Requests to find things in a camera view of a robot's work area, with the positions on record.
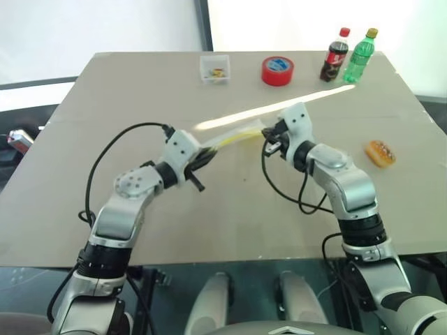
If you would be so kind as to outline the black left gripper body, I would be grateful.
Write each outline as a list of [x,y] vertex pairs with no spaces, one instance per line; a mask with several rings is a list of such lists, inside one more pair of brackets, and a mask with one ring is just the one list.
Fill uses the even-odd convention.
[[202,167],[206,166],[214,157],[202,157],[201,151],[198,153],[198,155],[189,162],[189,164],[186,166],[186,173],[188,172],[195,172],[196,170],[201,169]]

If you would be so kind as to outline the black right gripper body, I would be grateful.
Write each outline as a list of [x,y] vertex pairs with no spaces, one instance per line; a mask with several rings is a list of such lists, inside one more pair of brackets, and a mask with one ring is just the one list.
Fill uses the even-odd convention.
[[288,126],[286,125],[286,122],[282,119],[278,121],[273,127],[278,131],[279,134],[276,137],[267,137],[267,141],[269,144],[274,144],[275,142],[281,143],[281,150],[278,152],[280,153],[280,157],[285,160],[290,142],[288,136]]

